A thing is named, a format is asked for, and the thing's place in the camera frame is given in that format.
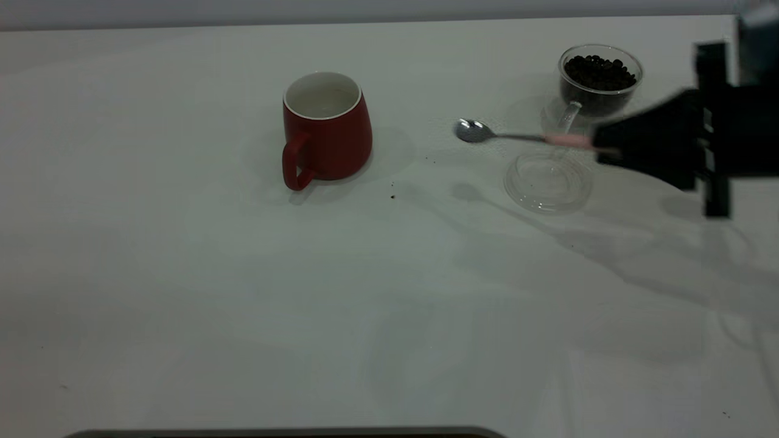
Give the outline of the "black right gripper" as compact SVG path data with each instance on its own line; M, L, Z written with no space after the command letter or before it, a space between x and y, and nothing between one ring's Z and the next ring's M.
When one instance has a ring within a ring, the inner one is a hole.
M727 49L726 43L696 47L698 91L677 92L653 107L597 125L593 146L615 149L596 153L596 163L679 190L695 190L698 175L704 183L705 217L731 216L732 178L776 178L777 73L732 86L726 78ZM652 146L690 141L699 132L697 170L688 150Z

